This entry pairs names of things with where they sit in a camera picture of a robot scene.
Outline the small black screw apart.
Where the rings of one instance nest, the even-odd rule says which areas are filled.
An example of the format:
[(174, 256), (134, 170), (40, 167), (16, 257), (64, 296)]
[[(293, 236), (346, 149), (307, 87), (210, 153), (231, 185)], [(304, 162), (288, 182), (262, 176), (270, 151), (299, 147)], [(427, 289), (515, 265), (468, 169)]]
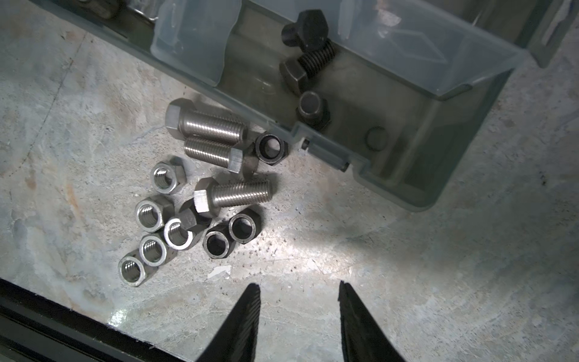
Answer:
[(321, 9), (299, 13), (295, 23), (287, 24), (281, 31), (282, 42), (303, 53), (321, 50), (327, 43), (329, 26)]

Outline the black hex bolt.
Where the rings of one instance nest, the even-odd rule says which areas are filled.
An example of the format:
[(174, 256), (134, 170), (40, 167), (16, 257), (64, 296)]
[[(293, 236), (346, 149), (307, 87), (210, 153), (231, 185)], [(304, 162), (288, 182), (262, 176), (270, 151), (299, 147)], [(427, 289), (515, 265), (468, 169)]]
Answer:
[(307, 52), (300, 57), (289, 58), (279, 64), (286, 86), (296, 95), (310, 89), (310, 83), (336, 57), (336, 47), (331, 40), (317, 51)]
[(313, 90), (301, 95), (296, 107), (296, 115), (300, 122), (316, 131), (322, 131), (330, 123), (330, 108), (327, 99)]

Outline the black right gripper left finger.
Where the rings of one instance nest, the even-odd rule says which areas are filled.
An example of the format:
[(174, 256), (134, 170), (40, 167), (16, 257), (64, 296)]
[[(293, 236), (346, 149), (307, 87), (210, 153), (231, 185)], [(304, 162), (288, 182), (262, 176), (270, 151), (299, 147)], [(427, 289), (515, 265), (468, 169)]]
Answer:
[(251, 283), (197, 361), (255, 361), (260, 308), (259, 285)]

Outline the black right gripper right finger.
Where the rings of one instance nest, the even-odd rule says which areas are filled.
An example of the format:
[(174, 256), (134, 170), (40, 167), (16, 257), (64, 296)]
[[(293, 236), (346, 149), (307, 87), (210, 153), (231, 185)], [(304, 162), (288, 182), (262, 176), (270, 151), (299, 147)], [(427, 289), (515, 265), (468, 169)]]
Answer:
[(344, 361), (405, 361), (349, 283), (340, 282), (338, 300)]

